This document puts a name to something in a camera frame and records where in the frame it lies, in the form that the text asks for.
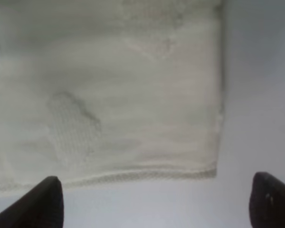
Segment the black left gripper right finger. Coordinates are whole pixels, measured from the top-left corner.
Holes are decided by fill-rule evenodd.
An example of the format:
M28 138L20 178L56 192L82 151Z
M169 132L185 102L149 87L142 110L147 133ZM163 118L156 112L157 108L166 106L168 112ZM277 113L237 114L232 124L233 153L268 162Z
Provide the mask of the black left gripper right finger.
M252 181L249 218L253 228L285 228L285 183L268 172Z

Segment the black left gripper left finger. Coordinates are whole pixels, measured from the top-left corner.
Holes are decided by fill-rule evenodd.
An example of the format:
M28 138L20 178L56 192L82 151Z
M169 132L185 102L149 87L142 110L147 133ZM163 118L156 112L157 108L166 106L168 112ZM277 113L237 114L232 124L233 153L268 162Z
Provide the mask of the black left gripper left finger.
M48 176L0 213L0 228L62 228L64 198L61 181Z

